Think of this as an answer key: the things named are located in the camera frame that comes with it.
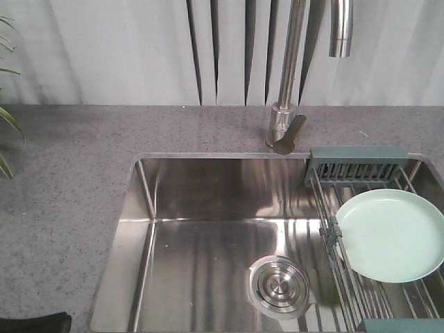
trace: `gray countertop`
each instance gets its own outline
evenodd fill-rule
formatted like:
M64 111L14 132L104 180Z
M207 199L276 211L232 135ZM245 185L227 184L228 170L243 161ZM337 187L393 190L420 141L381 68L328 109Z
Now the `gray countertop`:
M138 153L267 152L269 107L12 105L0 124L15 178L0 178L0 317L66 311L85 332ZM444 175L444 108L300 108L297 151L402 145Z

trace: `sink drain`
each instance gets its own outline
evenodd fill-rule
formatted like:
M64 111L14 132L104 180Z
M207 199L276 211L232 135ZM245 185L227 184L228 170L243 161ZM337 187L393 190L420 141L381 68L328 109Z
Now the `sink drain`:
M267 316L297 318L307 311L309 286L304 271L286 257L269 256L251 267L253 304Z

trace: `green plate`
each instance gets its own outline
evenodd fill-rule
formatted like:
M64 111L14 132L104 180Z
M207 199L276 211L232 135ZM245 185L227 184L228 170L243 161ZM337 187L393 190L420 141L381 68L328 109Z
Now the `green plate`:
M375 189L347 201L336 218L350 266L381 282L408 282L444 261L444 216L424 198Z

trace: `sink basin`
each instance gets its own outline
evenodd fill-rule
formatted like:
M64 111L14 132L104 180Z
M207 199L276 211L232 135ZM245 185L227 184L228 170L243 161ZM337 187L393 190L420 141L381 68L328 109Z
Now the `sink basin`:
M308 163L308 154L138 155L91 330L350 330L314 191L304 183ZM444 211L433 167L410 155L405 170L418 194ZM420 283L358 281L376 318L438 318L442 272Z

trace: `white curtain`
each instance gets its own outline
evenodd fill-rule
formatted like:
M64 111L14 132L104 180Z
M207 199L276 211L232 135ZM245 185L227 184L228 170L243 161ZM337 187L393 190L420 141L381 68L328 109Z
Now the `white curtain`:
M0 73L0 103L270 105L290 6L2 0L0 15L14 18L19 33L0 24L18 45L0 49L0 66L22 74ZM308 0L292 102L444 105L443 28L442 0L355 0L352 55L329 58L330 0Z
M2 0L3 103L199 104L185 0Z
M0 33L19 47L2 65L22 75L1 74L0 101L270 104L278 97L290 5L291 0L3 0L0 14L15 18L19 33L2 25Z
M328 58L327 4L302 105L444 105L444 1L355 0L350 58Z

